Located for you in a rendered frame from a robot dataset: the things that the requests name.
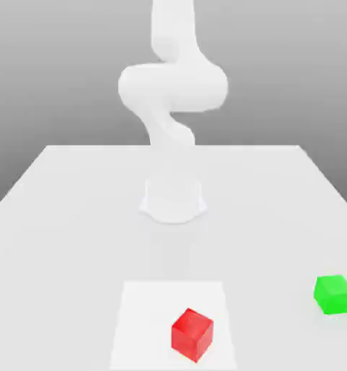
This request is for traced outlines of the small red cube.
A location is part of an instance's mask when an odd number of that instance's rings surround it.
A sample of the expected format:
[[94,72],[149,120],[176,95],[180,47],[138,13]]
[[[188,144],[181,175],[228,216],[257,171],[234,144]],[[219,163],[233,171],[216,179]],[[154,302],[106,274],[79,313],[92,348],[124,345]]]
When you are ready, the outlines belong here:
[[212,344],[214,321],[187,308],[171,327],[171,347],[197,363]]

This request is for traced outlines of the small green cube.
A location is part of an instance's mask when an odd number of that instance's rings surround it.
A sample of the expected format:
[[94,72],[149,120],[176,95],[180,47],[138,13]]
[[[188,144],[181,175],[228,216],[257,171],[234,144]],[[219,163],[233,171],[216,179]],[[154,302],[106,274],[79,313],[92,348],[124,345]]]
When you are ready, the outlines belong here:
[[326,315],[347,314],[347,280],[342,275],[318,276],[314,299]]

